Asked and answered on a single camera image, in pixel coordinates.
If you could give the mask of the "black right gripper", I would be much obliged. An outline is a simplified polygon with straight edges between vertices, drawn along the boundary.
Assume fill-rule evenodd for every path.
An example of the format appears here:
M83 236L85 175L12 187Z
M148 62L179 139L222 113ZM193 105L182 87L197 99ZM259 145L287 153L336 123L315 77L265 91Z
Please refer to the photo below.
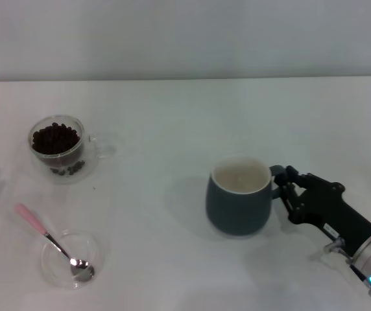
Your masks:
M331 240L344 240L342 249L352 257L371 236L371 222L342 198L345 188L313 174L299 174L292 166L274 177L280 198L294 224L311 224Z

